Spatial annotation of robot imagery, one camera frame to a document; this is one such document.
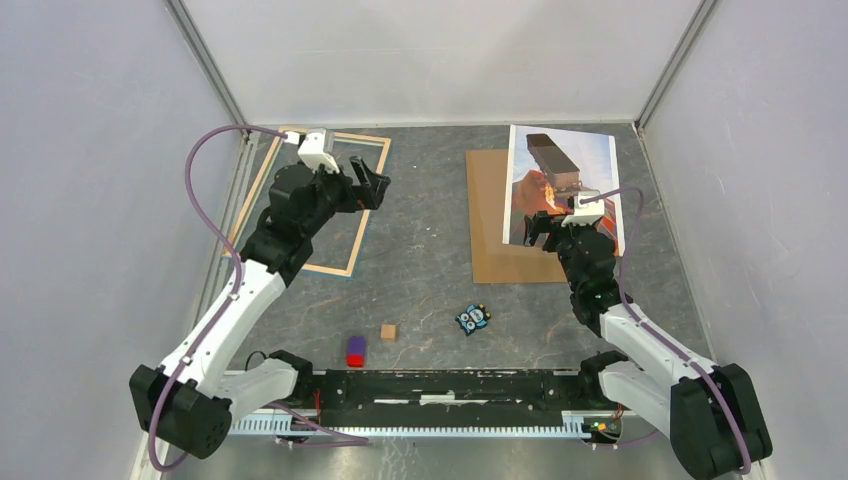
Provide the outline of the hot air balloon photo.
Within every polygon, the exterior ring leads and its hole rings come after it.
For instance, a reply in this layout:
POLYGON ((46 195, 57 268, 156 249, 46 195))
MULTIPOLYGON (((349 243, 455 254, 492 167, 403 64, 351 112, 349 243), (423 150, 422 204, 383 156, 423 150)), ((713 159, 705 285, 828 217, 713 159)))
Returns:
POLYGON ((582 191, 620 187, 616 140, 601 133, 512 125, 509 130, 502 242, 524 242, 524 219, 541 210, 573 211, 582 191))

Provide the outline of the brown cardboard backing board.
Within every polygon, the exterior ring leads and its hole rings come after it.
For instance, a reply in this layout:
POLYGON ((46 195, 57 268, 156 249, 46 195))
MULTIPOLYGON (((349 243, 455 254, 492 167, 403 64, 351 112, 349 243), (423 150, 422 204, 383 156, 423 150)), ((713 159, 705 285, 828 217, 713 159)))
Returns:
POLYGON ((564 283, 553 253, 502 242, 508 152, 468 150, 466 175, 472 258, 477 284, 564 283))

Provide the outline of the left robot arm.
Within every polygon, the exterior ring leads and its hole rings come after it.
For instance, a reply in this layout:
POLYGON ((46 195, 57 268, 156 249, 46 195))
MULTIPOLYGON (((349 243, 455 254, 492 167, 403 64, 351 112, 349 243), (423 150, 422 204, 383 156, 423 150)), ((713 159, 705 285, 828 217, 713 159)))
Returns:
POLYGON ((293 356, 269 358, 227 378, 229 361, 264 311, 289 287, 313 253, 312 239, 337 213, 376 210, 391 183, 358 156, 355 175, 310 169, 303 162, 280 169, 260 214, 234 262, 226 286, 190 334, 157 367, 140 365, 129 380, 139 425, 185 454, 205 459, 232 424, 276 400, 306 405, 313 379, 293 356))

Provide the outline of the purple red toy block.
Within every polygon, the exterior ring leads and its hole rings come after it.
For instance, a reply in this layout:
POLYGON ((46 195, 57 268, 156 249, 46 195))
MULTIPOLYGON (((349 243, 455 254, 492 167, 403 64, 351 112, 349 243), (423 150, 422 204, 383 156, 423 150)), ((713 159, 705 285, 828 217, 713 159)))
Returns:
POLYGON ((364 336, 351 336, 346 346, 346 364, 350 368, 363 368, 366 360, 366 338, 364 336))

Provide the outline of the blue owl toy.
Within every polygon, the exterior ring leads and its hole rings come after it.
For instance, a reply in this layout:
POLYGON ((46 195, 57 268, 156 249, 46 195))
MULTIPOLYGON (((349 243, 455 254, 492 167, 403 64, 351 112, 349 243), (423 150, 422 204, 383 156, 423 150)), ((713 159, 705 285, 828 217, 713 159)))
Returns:
POLYGON ((469 305, 463 312, 455 317, 455 321, 466 336, 485 328, 492 314, 483 304, 469 305))

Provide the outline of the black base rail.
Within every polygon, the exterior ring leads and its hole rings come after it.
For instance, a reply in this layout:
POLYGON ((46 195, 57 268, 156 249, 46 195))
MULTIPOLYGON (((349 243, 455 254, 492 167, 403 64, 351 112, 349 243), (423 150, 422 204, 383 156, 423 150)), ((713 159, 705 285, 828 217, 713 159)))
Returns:
POLYGON ((283 350, 298 371, 285 406, 360 436, 573 435, 610 442, 627 407, 577 370, 317 370, 283 350))

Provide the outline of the small wooden cube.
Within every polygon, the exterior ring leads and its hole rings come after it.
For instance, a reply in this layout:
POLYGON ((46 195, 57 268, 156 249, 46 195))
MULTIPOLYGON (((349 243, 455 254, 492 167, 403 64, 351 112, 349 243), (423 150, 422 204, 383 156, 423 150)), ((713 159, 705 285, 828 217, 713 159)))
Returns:
POLYGON ((395 341, 397 339, 397 326, 394 324, 382 324, 380 327, 380 339, 382 341, 395 341))

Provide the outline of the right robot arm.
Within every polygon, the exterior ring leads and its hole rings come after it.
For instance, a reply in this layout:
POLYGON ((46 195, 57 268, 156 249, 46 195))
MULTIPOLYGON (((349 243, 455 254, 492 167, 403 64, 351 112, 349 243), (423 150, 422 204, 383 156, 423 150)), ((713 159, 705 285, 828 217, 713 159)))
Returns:
POLYGON ((719 365, 669 336, 614 277, 615 243, 595 223, 539 211, 525 219, 525 243, 545 238, 571 289, 580 324, 613 345, 580 365, 577 392, 591 408, 630 408, 670 442, 694 479, 715 479, 770 457, 773 442, 750 375, 719 365))

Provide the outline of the wooden picture frame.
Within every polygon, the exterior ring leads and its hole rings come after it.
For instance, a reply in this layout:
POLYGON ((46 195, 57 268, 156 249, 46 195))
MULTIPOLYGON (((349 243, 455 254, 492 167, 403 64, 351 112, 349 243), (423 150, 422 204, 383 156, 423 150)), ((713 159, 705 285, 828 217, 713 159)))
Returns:
POLYGON ((334 133, 324 128, 279 128, 227 239, 242 262, 253 260, 287 280, 305 269, 348 277, 369 215, 378 209, 391 183, 383 174, 391 141, 383 137, 334 133), (376 146, 377 166, 353 155, 343 166, 334 142, 376 146), (314 237, 337 214, 360 217, 344 270, 310 261, 314 237))

